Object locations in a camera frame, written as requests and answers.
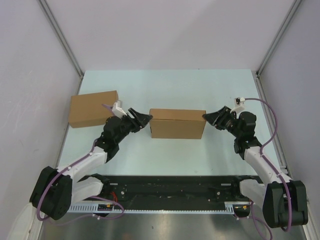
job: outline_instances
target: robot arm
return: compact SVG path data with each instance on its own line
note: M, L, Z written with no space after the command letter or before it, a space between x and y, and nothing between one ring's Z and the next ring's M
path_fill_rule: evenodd
M54 220L62 218L71 204L107 192L109 180L105 176L93 174L85 180L85 175L96 167L110 161L119 150L119 143L129 134L137 133L152 119L152 115L142 114L130 108L129 116L122 110L121 102L112 107L114 116L109 117L90 153L66 166L54 169L44 168L37 180L30 202L35 208Z
M292 226L308 222L306 187L301 181L293 181L275 167L269 157L261 155L261 143L255 137L257 117L244 111L244 98L235 99L235 108L224 106L217 112L204 114L203 118L218 130L227 130L235 136L234 151L256 171L263 184L255 179L241 179L240 194L248 197L262 208L266 223L271 228L287 227L289 202L291 201ZM289 190L287 197L284 183Z

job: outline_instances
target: cardboard box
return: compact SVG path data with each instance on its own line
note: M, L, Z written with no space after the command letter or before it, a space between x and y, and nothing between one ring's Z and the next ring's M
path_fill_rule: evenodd
M201 139L205 110L150 109L151 137L154 139Z
M117 91L105 91L71 97L69 124L73 128L104 125L112 113L102 104L112 106L118 100Z

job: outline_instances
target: purple cable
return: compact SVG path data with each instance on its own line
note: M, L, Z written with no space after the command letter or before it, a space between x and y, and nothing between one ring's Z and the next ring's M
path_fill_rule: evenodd
M106 109L108 109L110 111L110 113L112 113L112 116L115 116L114 112L112 111L112 106L109 106L107 104L102 104L103 107L105 107Z
M42 203L44 202L44 199L45 199L45 196L47 195L50 187L52 186L52 184L54 184L54 182L64 173L68 170L69 167L73 167L74 165L77 165L78 163L82 162L84 159L86 159L87 157L90 156L90 153L93 152L94 148L95 148L95 143L96 143L97 139L95 139L93 141L93 144L92 144L92 147L91 147L91 150L88 154L86 154L85 156L81 157L79 160L71 163L69 166L67 166L66 168L64 168L61 172L59 172L57 175L54 176L54 178L52 178L52 180L49 182L49 184L46 186L45 190L43 191L41 197L40 197L40 200L39 200L39 203L38 203L38 206L36 208L36 217L38 218L39 221L44 221L46 219L49 218L49 216L45 216L44 218L42 218L40 216L40 209L41 209L41 206L42 206Z
M292 204L291 204L291 196L290 196L290 192L289 192L289 188L287 186L287 183L285 181L285 179L280 175L280 172L278 171L278 169L272 164L272 162L263 154L263 149L266 145L268 145L276 136L277 131L278 131L278 118L276 115L276 112L274 111L274 109L271 107L271 105L269 103L267 103L266 101L259 99L259 98L254 98L254 97L250 97L250 98L245 98L245 100L254 100L254 101L259 101L265 105L267 105L267 107L271 110L271 112L273 113L274 116L274 120L275 120L275 128L274 128L274 133L272 134L271 138L261 146L260 148L260 154L261 157L268 163L268 165L272 168L272 170L275 172L275 174L279 177L279 179L281 180L281 182L283 183L283 186L285 188L285 194L288 200L288 226L287 228L281 227L281 229L285 232L289 232L291 230L291 224L292 224Z
M55 226L61 227L61 226L65 226L65 225L68 225L70 223L73 223L73 222L75 222L75 221L77 221L79 219L83 219L83 218L87 218L87 217L95 217L95 216L97 216L99 219L112 220L112 219L118 219L118 218L122 217L125 214L125 208L120 203L117 203L116 201L105 199L105 198L102 198L102 197L99 197L99 196L91 196L90 198L99 199L99 200L102 200L102 201L105 201L105 202L113 203L114 205L118 205L121 208L122 212L119 215L113 216L113 217L98 216L98 215L95 215L95 214L85 214L85 215L81 215L79 217L76 217L75 219L72 219L72 220L64 222L64 223L58 223L57 224L57 223L55 223L53 221L50 221L50 222L52 224L54 224Z
M251 208L251 215L252 216L248 216L248 217L238 217L236 214L234 214L234 216L237 219L252 219L253 220L253 224L255 226L255 229L257 230L258 234L260 235L260 237L263 240L273 240L274 236L272 235L271 229L270 227L265 223L265 221L263 221L261 218L254 216L254 202L252 201L250 203L250 208ZM266 227L266 229L268 230L269 234L270 234L270 239L265 238L264 234L260 231L260 229L258 228L257 225L257 221L260 222L262 225L264 225Z

